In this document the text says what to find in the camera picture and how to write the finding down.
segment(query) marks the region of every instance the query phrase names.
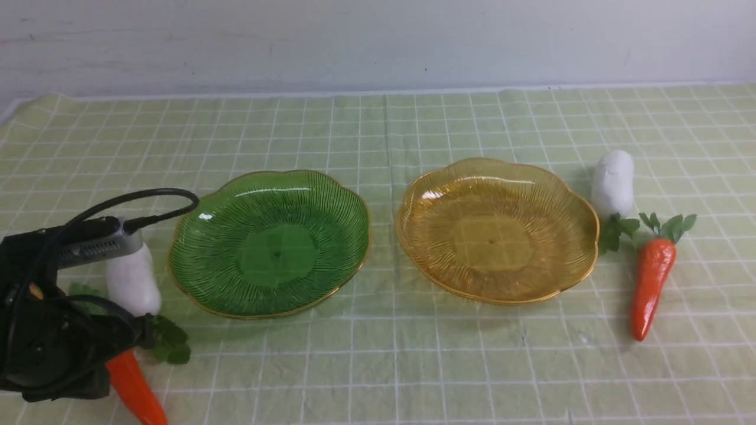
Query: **green glass plate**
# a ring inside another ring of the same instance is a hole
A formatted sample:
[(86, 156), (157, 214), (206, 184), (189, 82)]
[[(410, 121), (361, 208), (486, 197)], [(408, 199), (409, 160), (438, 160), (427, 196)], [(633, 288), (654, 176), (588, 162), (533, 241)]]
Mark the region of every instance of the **green glass plate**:
[(316, 171), (254, 172), (181, 219), (168, 267), (211, 313), (273, 318), (333, 295), (369, 246), (370, 215), (355, 192)]

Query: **green leaf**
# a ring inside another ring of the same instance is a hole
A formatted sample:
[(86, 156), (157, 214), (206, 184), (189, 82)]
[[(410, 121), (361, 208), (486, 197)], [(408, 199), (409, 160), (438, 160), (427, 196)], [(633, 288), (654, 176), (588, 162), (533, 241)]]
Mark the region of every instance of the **green leaf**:
[(168, 354), (167, 363), (169, 365), (185, 365), (191, 357), (191, 349), (187, 344), (175, 346)]
[(168, 356), (171, 354), (171, 347), (166, 345), (157, 345), (150, 350), (152, 353), (152, 356), (155, 358), (155, 361), (158, 363), (163, 363), (164, 361), (168, 360)]
[(639, 214), (639, 216), (640, 216), (640, 219), (643, 220), (643, 224), (646, 225), (647, 228), (651, 230), (654, 229), (654, 225), (651, 223), (651, 220), (649, 220), (649, 217), (646, 215), (645, 212), (642, 212), (641, 214)]
[(651, 229), (654, 231), (654, 234), (659, 234), (659, 232), (661, 231), (662, 224), (659, 222), (659, 219), (656, 216), (655, 212), (651, 213), (650, 222), (651, 222)]
[[(71, 284), (71, 286), (68, 287), (68, 295), (94, 295), (107, 298), (104, 291), (90, 287), (87, 284), (80, 284), (78, 282), (74, 282)], [(75, 301), (74, 303), (90, 315), (107, 315), (107, 312), (104, 309), (90, 304), (89, 302)]]
[(186, 343), (189, 336), (166, 316), (155, 316), (155, 334), (159, 334), (168, 344), (176, 346)]
[(665, 239), (671, 240), (673, 243), (675, 240), (679, 240), (682, 236), (683, 229), (683, 216), (675, 216), (667, 220), (666, 223), (661, 225), (658, 235)]
[(620, 236), (622, 236), (622, 232), (616, 220), (609, 219), (602, 223), (599, 233), (599, 255), (603, 255), (609, 251), (617, 252), (619, 250)]
[(683, 220), (683, 233), (693, 228), (693, 225), (696, 223), (697, 217), (698, 216), (696, 214), (691, 214)]
[(622, 219), (617, 221), (619, 224), (620, 232), (626, 234), (628, 237), (633, 237), (633, 234), (640, 228), (640, 221), (638, 219)]
[(646, 245), (649, 240), (653, 239), (654, 235), (650, 234), (647, 231), (637, 231), (633, 234), (633, 246), (635, 247), (635, 250), (640, 251), (641, 248), (643, 248), (644, 245)]

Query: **amber glass plate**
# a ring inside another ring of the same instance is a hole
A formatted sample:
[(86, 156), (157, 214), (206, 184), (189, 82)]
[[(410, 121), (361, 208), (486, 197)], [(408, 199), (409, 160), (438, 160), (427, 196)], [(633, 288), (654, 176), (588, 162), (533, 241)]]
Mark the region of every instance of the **amber glass plate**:
[(408, 188), (396, 233), (415, 265), (446, 290), (514, 305), (549, 299), (590, 274), (599, 219), (544, 169), (470, 158)]

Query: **green checkered tablecloth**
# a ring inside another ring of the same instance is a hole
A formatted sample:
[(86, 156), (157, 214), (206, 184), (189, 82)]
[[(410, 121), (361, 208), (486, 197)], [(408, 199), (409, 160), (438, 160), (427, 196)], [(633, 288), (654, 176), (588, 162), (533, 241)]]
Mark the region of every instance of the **green checkered tablecloth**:
[[(585, 196), (591, 166), (612, 149), (635, 158), (637, 210), (699, 214), (643, 343), (628, 331), (628, 251), (602, 257), (590, 278), (549, 302), (507, 308), (438, 289), (398, 248), (393, 215), (423, 172), (496, 157), (549, 169)], [(58, 225), (142, 188), (206, 194), (261, 169), (316, 169), (356, 190), (373, 216), (370, 257), (315, 309), (229, 321), (169, 281), (175, 221), (147, 229), (163, 313), (194, 350), (185, 366), (142, 363), (171, 423), (756, 423), (756, 87), (46, 95), (0, 126), (0, 232)], [(102, 287), (104, 265), (60, 277), (64, 288), (74, 281)], [(115, 395), (27, 405), (3, 394), (0, 411), (17, 424), (136, 423)]]

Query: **gold rim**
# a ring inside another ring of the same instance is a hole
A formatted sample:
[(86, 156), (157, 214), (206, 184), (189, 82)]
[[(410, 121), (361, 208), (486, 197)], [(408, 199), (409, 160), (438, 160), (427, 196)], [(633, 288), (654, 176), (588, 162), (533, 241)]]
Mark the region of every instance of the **gold rim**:
[(184, 220), (187, 219), (187, 217), (189, 216), (189, 214), (191, 214), (190, 212), (188, 212), (187, 214), (184, 214), (181, 217), (181, 219), (178, 220), (178, 223), (176, 223), (176, 227), (173, 229), (173, 241), (171, 242), (171, 247), (168, 249), (167, 259), (166, 259), (166, 268), (168, 269), (168, 275), (171, 278), (171, 282), (173, 282), (173, 284), (182, 293), (184, 293), (184, 295), (186, 295), (187, 298), (194, 305), (196, 305), (200, 309), (202, 309), (202, 310), (204, 310), (204, 311), (206, 311), (206, 312), (208, 312), (210, 314), (213, 314), (213, 315), (216, 315), (216, 316), (220, 316), (220, 317), (223, 317), (223, 318), (233, 318), (233, 319), (239, 319), (239, 320), (262, 320), (262, 319), (269, 319), (269, 318), (284, 318), (286, 316), (295, 315), (295, 314), (304, 312), (305, 310), (309, 310), (309, 309), (317, 306), (321, 302), (325, 301), (326, 299), (330, 298), (339, 289), (341, 289), (342, 287), (344, 287), (344, 285), (346, 285), (357, 274), (357, 272), (360, 271), (360, 269), (362, 269), (362, 266), (365, 264), (365, 261), (367, 261), (367, 256), (370, 253), (370, 249), (373, 246), (372, 231), (370, 229), (370, 227), (371, 227), (371, 225), (373, 223), (373, 217), (370, 215), (370, 208), (367, 207), (367, 202), (365, 202), (365, 200), (357, 192), (353, 191), (350, 188), (344, 187), (344, 185), (342, 185), (336, 179), (334, 179), (333, 177), (331, 177), (330, 175), (328, 175), (328, 174), (326, 174), (324, 172), (313, 170), (313, 169), (293, 169), (293, 170), (290, 170), (290, 171), (265, 171), (265, 170), (261, 170), (261, 171), (248, 172), (247, 174), (239, 175), (239, 176), (237, 176), (237, 177), (235, 177), (235, 178), (227, 181), (220, 188), (218, 188), (216, 191), (214, 191), (214, 192), (212, 192), (210, 194), (207, 194), (205, 196), (202, 196), (200, 198), (200, 202), (202, 200), (205, 200), (205, 199), (209, 198), (209, 197), (213, 197), (213, 196), (215, 196), (217, 194), (220, 194), (221, 191), (223, 191), (223, 189), (225, 189), (227, 186), (229, 186), (234, 181), (239, 180), (241, 178), (249, 177), (249, 176), (255, 175), (255, 174), (281, 174), (281, 175), (283, 175), (283, 174), (290, 174), (290, 173), (293, 173), (293, 172), (312, 172), (314, 174), (324, 175), (326, 178), (328, 178), (329, 180), (331, 180), (333, 183), (335, 183), (337, 186), (339, 186), (344, 191), (348, 191), (348, 192), (352, 193), (353, 195), (355, 195), (357, 197), (357, 199), (359, 199), (360, 202), (362, 203), (362, 206), (365, 208), (365, 212), (367, 213), (367, 249), (365, 250), (365, 254), (362, 256), (362, 260), (357, 265), (357, 267), (355, 268), (355, 270), (352, 272), (351, 275), (349, 275), (346, 279), (344, 279), (344, 281), (341, 284), (337, 285), (329, 293), (323, 295), (321, 298), (318, 298), (318, 299), (316, 299), (313, 302), (310, 302), (307, 305), (297, 307), (296, 309), (289, 310), (288, 312), (276, 313), (274, 315), (230, 315), (230, 314), (224, 313), (224, 312), (217, 312), (216, 310), (213, 310), (213, 309), (210, 309), (208, 307), (203, 306), (199, 301), (197, 301), (180, 284), (178, 284), (178, 279), (176, 279), (176, 277), (173, 275), (173, 270), (171, 268), (171, 254), (173, 253), (173, 247), (175, 247), (175, 245), (176, 245), (176, 239), (178, 237), (178, 229), (181, 227), (181, 224), (184, 222)]
[(596, 214), (596, 210), (593, 209), (593, 207), (590, 205), (590, 203), (587, 200), (585, 200), (585, 198), (583, 198), (582, 196), (580, 196), (577, 193), (575, 193), (575, 191), (573, 191), (572, 188), (570, 188), (569, 185), (567, 185), (567, 183), (564, 180), (562, 180), (558, 175), (552, 173), (551, 171), (549, 171), (547, 169), (543, 169), (543, 168), (541, 168), (539, 166), (534, 166), (534, 165), (531, 165), (531, 164), (509, 163), (507, 161), (498, 160), (496, 158), (487, 158), (487, 157), (465, 158), (464, 160), (459, 160), (459, 161), (453, 162), (453, 163), (447, 165), (446, 167), (443, 167), (443, 168), (440, 168), (440, 169), (434, 169), (432, 171), (428, 171), (428, 172), (422, 174), (420, 177), (415, 178), (415, 180), (407, 187), (407, 190), (404, 192), (404, 196), (402, 197), (401, 205), (399, 207), (399, 212), (401, 212), (404, 209), (405, 205), (408, 205), (408, 201), (411, 200), (411, 194), (414, 192), (414, 189), (415, 189), (415, 187), (417, 186), (417, 184), (418, 184), (418, 182), (420, 180), (424, 179), (425, 177), (427, 177), (427, 176), (429, 176), (429, 175), (431, 175), (433, 173), (442, 172), (442, 171), (444, 171), (446, 169), (450, 169), (451, 167), (457, 166), (457, 165), (459, 165), (461, 163), (475, 162), (475, 161), (480, 161), (480, 160), (486, 160), (486, 161), (500, 163), (503, 166), (514, 166), (514, 167), (522, 167), (522, 168), (532, 168), (532, 169), (537, 169), (537, 170), (539, 170), (541, 172), (545, 172), (545, 173), (553, 176), (557, 181), (559, 181), (559, 183), (562, 184), (562, 186), (572, 196), (578, 198), (583, 204), (585, 204), (585, 206), (587, 206), (588, 209), (593, 214), (593, 219), (596, 220), (596, 238), (593, 241), (593, 261), (591, 262), (590, 267), (586, 270), (586, 272), (579, 279), (577, 279), (576, 282), (574, 282), (574, 283), (572, 283), (572, 284), (570, 284), (570, 285), (568, 285), (568, 286), (566, 286), (564, 288), (561, 288), (561, 289), (559, 289), (559, 290), (557, 290), (557, 291), (555, 291), (553, 293), (550, 293), (550, 294), (544, 295), (544, 296), (540, 296), (538, 298), (526, 299), (526, 300), (523, 300), (523, 301), (505, 301), (505, 300), (501, 300), (501, 299), (490, 299), (490, 298), (486, 298), (484, 296), (474, 295), (474, 294), (471, 294), (471, 293), (465, 293), (465, 292), (462, 292), (460, 290), (457, 290), (457, 289), (454, 289), (452, 287), (449, 287), (447, 284), (444, 284), (439, 279), (436, 279), (433, 276), (429, 276), (425, 272), (425, 270), (423, 270), (423, 268), (421, 268), (420, 265), (417, 264), (417, 261), (415, 260), (414, 256), (412, 254), (410, 254), (410, 251), (411, 251), (410, 244), (407, 242), (407, 240), (404, 238), (403, 233), (400, 231), (399, 219), (401, 217), (398, 217), (394, 221), (394, 233), (396, 233), (397, 240), (399, 241), (399, 245), (401, 246), (401, 248), (404, 251), (404, 253), (407, 254), (407, 256), (410, 258), (410, 260), (412, 261), (412, 263), (415, 264), (415, 268), (417, 268), (418, 270), (420, 270), (423, 273), (423, 275), (425, 275), (428, 279), (430, 279), (430, 281), (432, 281), (434, 284), (439, 285), (440, 287), (444, 288), (444, 290), (448, 291), (449, 293), (453, 293), (454, 295), (462, 296), (462, 297), (467, 298), (467, 299), (473, 299), (475, 301), (486, 302), (488, 304), (495, 304), (497, 306), (521, 306), (523, 304), (532, 304), (534, 302), (546, 301), (547, 299), (551, 299), (551, 298), (559, 295), (560, 293), (562, 293), (562, 292), (564, 292), (564, 291), (566, 291), (568, 289), (571, 289), (571, 288), (575, 287), (575, 285), (577, 285), (577, 284), (581, 283), (582, 281), (584, 281), (593, 272), (593, 269), (596, 268), (596, 263), (599, 260), (599, 236), (600, 236), (600, 229), (601, 229), (601, 221), (599, 220), (599, 216)]

